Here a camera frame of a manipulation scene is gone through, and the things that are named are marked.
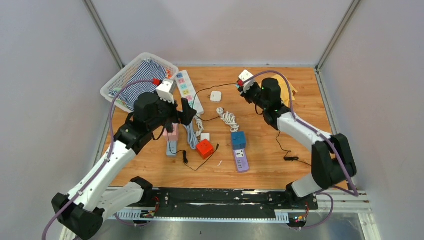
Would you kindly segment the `purple power bank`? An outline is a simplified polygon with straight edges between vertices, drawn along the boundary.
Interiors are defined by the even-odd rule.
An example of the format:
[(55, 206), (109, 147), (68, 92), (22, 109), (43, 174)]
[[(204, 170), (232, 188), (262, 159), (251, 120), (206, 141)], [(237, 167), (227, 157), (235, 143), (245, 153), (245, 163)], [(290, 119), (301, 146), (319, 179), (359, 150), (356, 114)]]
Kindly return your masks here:
[(245, 149), (233, 150), (235, 166), (238, 173), (247, 172), (250, 169)]

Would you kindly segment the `white colourful power strip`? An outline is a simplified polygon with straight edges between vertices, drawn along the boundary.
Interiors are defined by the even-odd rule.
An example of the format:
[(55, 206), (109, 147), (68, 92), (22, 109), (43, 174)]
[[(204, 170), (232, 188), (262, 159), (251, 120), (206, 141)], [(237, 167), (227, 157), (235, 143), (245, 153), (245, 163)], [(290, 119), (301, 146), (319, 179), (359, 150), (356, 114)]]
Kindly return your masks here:
[(190, 107), (195, 109), (198, 115), (203, 115), (204, 108), (197, 96), (197, 92), (188, 72), (186, 70), (178, 72), (175, 80), (181, 96), (188, 100)]

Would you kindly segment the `blue cube socket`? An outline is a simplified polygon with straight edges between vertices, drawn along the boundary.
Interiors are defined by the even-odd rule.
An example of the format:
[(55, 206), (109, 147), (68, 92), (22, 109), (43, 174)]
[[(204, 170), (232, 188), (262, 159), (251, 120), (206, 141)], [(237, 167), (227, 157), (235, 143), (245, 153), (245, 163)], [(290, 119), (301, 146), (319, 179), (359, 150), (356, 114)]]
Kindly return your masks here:
[(244, 131), (232, 132), (230, 136), (233, 150), (242, 150), (246, 148), (247, 139)]

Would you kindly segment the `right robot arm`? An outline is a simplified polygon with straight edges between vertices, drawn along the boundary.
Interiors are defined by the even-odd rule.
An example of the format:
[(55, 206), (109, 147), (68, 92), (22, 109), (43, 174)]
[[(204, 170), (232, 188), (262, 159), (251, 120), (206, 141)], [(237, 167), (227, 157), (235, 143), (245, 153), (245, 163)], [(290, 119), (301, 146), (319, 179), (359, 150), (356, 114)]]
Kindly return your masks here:
[(347, 137), (312, 126), (284, 105), (277, 79), (266, 78), (261, 85), (255, 80), (240, 79), (237, 83), (240, 95), (262, 109), (268, 125), (291, 136), (311, 153), (311, 172), (286, 186), (285, 201), (290, 208), (298, 209), (305, 203), (306, 196), (350, 181), (357, 174)]

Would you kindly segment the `red cube socket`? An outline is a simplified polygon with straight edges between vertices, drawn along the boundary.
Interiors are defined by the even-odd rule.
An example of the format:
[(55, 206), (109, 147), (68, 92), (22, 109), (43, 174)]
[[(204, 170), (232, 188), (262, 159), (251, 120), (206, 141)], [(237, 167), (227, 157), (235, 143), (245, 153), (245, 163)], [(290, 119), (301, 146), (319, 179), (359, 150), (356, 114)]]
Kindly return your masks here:
[(201, 158), (203, 160), (207, 159), (208, 157), (210, 157), (214, 151), (215, 148), (214, 146), (210, 143), (209, 140), (204, 139), (202, 141), (200, 141), (197, 145), (196, 145), (196, 151), (198, 152), (198, 154), (201, 156)]

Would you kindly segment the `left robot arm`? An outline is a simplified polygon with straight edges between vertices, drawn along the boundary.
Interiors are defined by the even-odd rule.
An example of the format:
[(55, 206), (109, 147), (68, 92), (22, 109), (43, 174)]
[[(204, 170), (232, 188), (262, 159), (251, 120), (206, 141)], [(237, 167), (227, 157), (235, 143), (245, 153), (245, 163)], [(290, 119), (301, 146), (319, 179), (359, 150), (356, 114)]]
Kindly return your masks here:
[(173, 99), (161, 99), (157, 93), (141, 94), (124, 125), (113, 134), (110, 146), (91, 171), (68, 193), (57, 193), (52, 199), (54, 219), (81, 240), (89, 240), (103, 223), (123, 208), (138, 203), (153, 203), (153, 185), (134, 177), (119, 190), (104, 194), (110, 183), (153, 138), (153, 132), (167, 123), (192, 123), (196, 110), (182, 98), (182, 111)]

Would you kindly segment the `pink cube socket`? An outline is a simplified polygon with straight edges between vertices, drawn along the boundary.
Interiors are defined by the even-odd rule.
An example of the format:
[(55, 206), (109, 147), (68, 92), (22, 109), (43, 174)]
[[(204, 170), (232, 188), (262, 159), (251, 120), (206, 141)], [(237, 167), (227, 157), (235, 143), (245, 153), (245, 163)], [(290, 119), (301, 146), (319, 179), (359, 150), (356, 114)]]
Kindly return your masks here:
[(179, 125), (177, 123), (172, 124), (172, 131), (168, 131), (170, 127), (165, 128), (162, 136), (169, 142), (177, 142), (179, 140)]

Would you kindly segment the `white square adapter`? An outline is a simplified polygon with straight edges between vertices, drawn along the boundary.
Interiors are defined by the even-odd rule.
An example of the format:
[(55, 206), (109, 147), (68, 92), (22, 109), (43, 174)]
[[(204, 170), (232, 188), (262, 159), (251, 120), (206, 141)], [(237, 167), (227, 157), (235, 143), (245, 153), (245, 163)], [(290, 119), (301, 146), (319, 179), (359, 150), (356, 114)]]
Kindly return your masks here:
[(210, 100), (211, 102), (213, 102), (213, 103), (220, 103), (220, 102), (221, 102), (221, 100), (222, 100), (222, 96), (223, 96), (223, 94), (222, 94), (222, 92), (221, 92), (221, 91), (212, 91), (212, 92), (208, 95), (209, 100)]

